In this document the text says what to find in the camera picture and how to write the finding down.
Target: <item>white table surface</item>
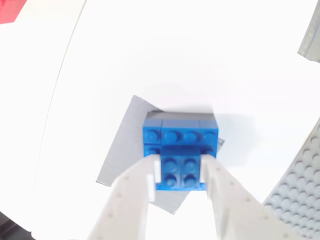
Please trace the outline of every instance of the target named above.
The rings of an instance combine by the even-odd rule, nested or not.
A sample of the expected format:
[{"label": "white table surface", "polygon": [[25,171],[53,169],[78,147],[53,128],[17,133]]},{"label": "white table surface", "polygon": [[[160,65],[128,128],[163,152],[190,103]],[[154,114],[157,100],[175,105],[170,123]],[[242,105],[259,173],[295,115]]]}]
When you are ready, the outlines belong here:
[{"label": "white table surface", "polygon": [[28,0],[0,24],[0,211],[29,231],[49,103],[83,2]]},{"label": "white table surface", "polygon": [[[165,111],[213,108],[225,139],[218,160],[262,202],[320,116],[320,65],[297,54],[315,5],[316,0],[88,0],[53,96],[34,207],[7,196],[0,200],[7,201],[0,202],[0,211],[31,228],[36,239],[83,239],[108,197],[109,188],[95,181],[132,95]],[[48,110],[58,65],[54,71],[51,63],[52,74],[45,75],[51,80],[46,79],[47,92],[39,94],[46,101],[34,100],[42,112]],[[43,76],[32,80],[42,83]],[[6,193],[14,190],[17,197],[31,195],[46,118],[39,107],[24,101],[29,94],[21,92],[24,99],[18,102],[21,96],[16,95],[20,98],[6,111],[19,106],[15,114],[21,116],[23,102],[34,116],[25,113],[26,120],[8,121],[7,136],[12,130],[23,136],[6,143],[10,165],[1,162],[6,172],[14,173]],[[37,131],[26,129],[27,123]],[[36,149],[23,161],[22,151],[31,145]],[[17,172],[22,163],[23,172]],[[23,177],[27,180],[21,185]],[[205,199],[204,192],[192,193],[175,216],[151,205],[147,239],[211,239],[212,215]],[[32,212],[32,227],[14,204]]]}]

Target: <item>gray lego baseplate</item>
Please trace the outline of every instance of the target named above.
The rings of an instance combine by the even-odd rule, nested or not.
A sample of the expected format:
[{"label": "gray lego baseplate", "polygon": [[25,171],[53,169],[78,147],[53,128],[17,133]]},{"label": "gray lego baseplate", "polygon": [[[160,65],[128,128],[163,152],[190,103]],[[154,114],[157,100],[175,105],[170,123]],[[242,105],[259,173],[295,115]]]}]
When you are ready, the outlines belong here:
[{"label": "gray lego baseplate", "polygon": [[320,0],[314,9],[298,54],[310,61],[320,63]]},{"label": "gray lego baseplate", "polygon": [[[111,186],[116,177],[144,157],[143,124],[147,113],[152,111],[156,111],[157,115],[162,112],[140,97],[132,97],[96,180],[98,183]],[[218,151],[224,142],[222,139],[218,140]],[[174,214],[188,193],[188,191],[156,191],[154,205]]]},{"label": "gray lego baseplate", "polygon": [[300,236],[320,240],[320,120],[264,204]]}]

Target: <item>gray cardboard square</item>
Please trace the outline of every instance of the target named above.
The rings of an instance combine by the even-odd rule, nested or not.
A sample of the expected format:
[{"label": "gray cardboard square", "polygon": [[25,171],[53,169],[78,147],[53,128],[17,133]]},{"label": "gray cardboard square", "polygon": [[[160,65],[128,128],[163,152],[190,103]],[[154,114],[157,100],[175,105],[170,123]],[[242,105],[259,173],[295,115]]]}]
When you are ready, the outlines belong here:
[{"label": "gray cardboard square", "polygon": [[[112,182],[144,156],[143,124],[148,112],[161,110],[140,97],[133,96],[115,135],[97,178],[97,183],[111,186]],[[218,149],[224,143],[219,139]],[[189,192],[156,191],[154,205],[175,214]]]}]

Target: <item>2x4 blue brick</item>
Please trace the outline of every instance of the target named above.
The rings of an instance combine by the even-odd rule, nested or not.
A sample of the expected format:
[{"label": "2x4 blue brick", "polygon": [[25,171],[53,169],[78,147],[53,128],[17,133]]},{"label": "2x4 blue brick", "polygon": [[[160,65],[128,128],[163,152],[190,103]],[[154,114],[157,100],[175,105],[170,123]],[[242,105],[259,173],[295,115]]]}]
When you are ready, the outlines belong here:
[{"label": "2x4 blue brick", "polygon": [[208,120],[146,119],[143,143],[210,146],[210,154],[216,156],[218,127],[215,121]]}]

